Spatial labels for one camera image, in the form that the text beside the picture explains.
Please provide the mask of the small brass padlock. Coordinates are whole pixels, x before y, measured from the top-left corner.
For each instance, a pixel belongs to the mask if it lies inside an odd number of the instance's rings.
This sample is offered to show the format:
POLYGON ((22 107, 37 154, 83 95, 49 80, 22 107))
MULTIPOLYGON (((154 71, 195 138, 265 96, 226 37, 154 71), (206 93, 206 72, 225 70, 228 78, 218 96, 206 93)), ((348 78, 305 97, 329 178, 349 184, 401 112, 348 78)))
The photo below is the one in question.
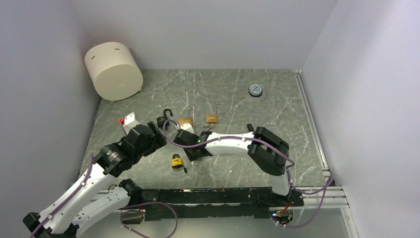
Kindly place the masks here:
POLYGON ((206 115, 206 127, 208 129, 213 129, 215 127, 215 125, 218 123, 218 107, 221 107, 221 114, 224 116, 225 115, 225 111, 224 111, 224 105, 222 103, 216 103, 214 106, 214 113, 213 114, 207 114, 206 115))

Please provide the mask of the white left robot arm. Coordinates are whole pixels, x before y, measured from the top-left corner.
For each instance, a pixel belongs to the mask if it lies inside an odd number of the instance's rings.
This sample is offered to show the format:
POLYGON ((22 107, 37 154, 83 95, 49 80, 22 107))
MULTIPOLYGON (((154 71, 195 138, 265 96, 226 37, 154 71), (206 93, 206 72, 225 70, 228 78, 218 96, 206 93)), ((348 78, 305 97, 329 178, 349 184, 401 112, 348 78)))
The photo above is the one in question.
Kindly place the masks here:
POLYGON ((164 145, 166 139, 154 122, 131 127, 120 141, 104 146, 92 157, 87 170, 52 205, 24 217, 30 237, 77 238, 115 210, 138 207, 143 201, 143 190, 131 179, 122 180, 114 191, 94 202, 91 200, 142 157, 164 145))

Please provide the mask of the large brass padlock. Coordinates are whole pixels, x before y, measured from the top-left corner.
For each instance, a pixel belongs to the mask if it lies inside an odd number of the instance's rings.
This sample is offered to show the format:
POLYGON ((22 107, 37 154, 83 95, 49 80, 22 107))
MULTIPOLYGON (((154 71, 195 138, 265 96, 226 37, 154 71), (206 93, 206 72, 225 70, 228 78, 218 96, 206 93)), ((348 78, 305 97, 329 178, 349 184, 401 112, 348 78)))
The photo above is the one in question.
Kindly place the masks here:
POLYGON ((187 110, 187 116, 180 118, 178 120, 179 125, 190 124, 191 126, 194 125, 194 118, 199 117, 200 113, 196 107, 191 107, 187 110))

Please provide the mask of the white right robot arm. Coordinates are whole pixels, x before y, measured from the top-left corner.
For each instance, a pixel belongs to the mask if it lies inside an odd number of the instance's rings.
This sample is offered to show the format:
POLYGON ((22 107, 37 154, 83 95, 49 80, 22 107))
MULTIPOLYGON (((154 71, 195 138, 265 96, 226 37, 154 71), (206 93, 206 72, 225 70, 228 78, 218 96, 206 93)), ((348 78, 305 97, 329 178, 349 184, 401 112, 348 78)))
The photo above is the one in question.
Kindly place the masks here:
POLYGON ((290 146, 265 127, 258 126, 256 130, 242 134, 204 131, 200 135, 180 129, 173 144, 183 148, 191 162, 220 154, 248 156, 270 176, 274 203, 283 206, 291 200, 286 170, 290 146))

